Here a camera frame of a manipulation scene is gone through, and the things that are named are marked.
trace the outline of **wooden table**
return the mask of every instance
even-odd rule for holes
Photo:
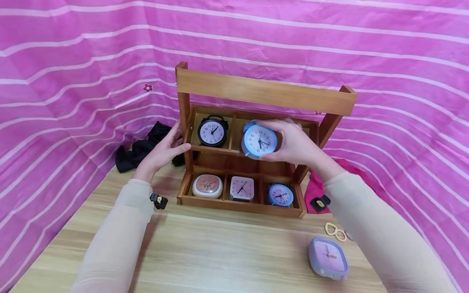
[[[326,238],[330,214],[281,218],[181,206],[183,167],[161,170],[154,190],[169,198],[145,235],[130,292],[385,292],[358,246],[342,245],[350,265],[345,281],[316,275],[307,246]],[[68,292],[94,234],[132,173],[114,168],[27,270],[11,293]],[[302,184],[303,191],[307,183]]]

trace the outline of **pink alarm clock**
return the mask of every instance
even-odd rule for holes
[[[310,264],[320,276],[333,280],[344,279],[348,264],[342,247],[337,242],[316,237],[309,246]]]

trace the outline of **clock face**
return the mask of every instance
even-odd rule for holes
[[[196,188],[199,192],[214,193],[220,188],[220,180],[215,175],[200,175],[197,178]]]
[[[275,184],[269,190],[272,200],[280,205],[286,205],[292,202],[293,194],[285,185]]]
[[[262,156],[275,151],[277,136],[274,131],[268,128],[254,125],[246,130],[244,143],[253,153]]]
[[[334,245],[322,241],[315,241],[314,249],[318,261],[323,267],[339,272],[346,270],[342,255]]]
[[[236,199],[251,200],[254,197],[254,180],[247,177],[231,178],[230,195]]]
[[[217,144],[225,136],[225,129],[218,121],[208,121],[204,123],[199,130],[200,139],[205,144]]]

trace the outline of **blue alarm clock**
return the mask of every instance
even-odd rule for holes
[[[270,205],[289,207],[293,203],[293,192],[283,184],[271,184],[267,188],[267,202]]]
[[[272,129],[254,124],[251,120],[244,125],[244,135],[241,140],[241,148],[244,154],[254,160],[265,154],[270,154],[277,148],[277,135]]]

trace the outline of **wooden shelf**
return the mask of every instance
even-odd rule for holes
[[[302,218],[306,213],[306,204],[300,183],[308,172],[307,166],[295,167],[285,162],[256,161],[246,157],[241,150],[242,129],[248,121],[286,117],[282,113],[266,115],[215,107],[191,106],[189,94],[326,112],[321,124],[315,121],[293,119],[295,123],[301,124],[303,131],[322,148],[342,116],[350,115],[356,101],[356,93],[347,86],[342,86],[340,91],[336,92],[198,72],[188,70],[186,62],[181,62],[176,66],[176,81],[184,142],[192,145],[191,150],[184,154],[186,172],[177,195],[178,203],[204,208]],[[208,115],[220,115],[228,122],[227,140],[221,147],[203,146],[197,136],[202,119]],[[277,148],[279,148],[282,137],[280,134],[277,136],[279,141]],[[193,151],[200,152],[195,161]],[[193,196],[192,183],[201,174],[213,174],[222,179],[223,192],[219,199]],[[249,177],[254,180],[256,189],[252,202],[230,200],[229,187],[233,176]],[[294,200],[290,207],[267,204],[267,187],[273,183],[287,185],[292,190]]]
[[[209,147],[204,146],[200,143],[197,131],[200,123],[203,118],[208,117],[209,115],[220,115],[228,122],[228,131],[227,131],[227,141],[221,147]],[[271,116],[256,114],[246,111],[229,111],[218,108],[210,108],[203,106],[194,106],[191,109],[191,115],[189,120],[189,134],[185,143],[190,143],[192,145],[192,150],[200,152],[210,152],[216,154],[230,155],[245,157],[243,151],[241,150],[241,140],[243,137],[243,127],[247,122],[253,119],[267,120],[267,119],[284,119],[284,116]],[[319,123],[316,121],[308,121],[301,119],[293,119],[295,123],[300,123],[303,127],[303,131],[310,135],[311,129],[315,131],[316,134],[319,133]],[[282,138],[278,135],[278,146],[281,146]]]
[[[193,196],[192,184],[195,178],[201,174],[212,174],[219,176],[222,179],[223,192],[220,198],[212,199]],[[233,176],[250,177],[254,180],[255,193],[252,202],[230,200],[229,189]],[[282,183],[292,189],[294,194],[294,202],[290,207],[278,207],[267,204],[267,187],[273,183]],[[292,184],[291,178],[288,177],[276,177],[258,173],[244,173],[233,171],[231,169],[210,169],[207,167],[195,165],[194,172],[190,175],[188,186],[190,186],[190,188],[186,192],[178,195],[178,198],[181,199],[182,204],[224,210],[248,211],[253,213],[294,218],[301,217],[305,213],[299,204],[303,200],[303,194],[301,193],[300,189],[294,188],[294,184]]]

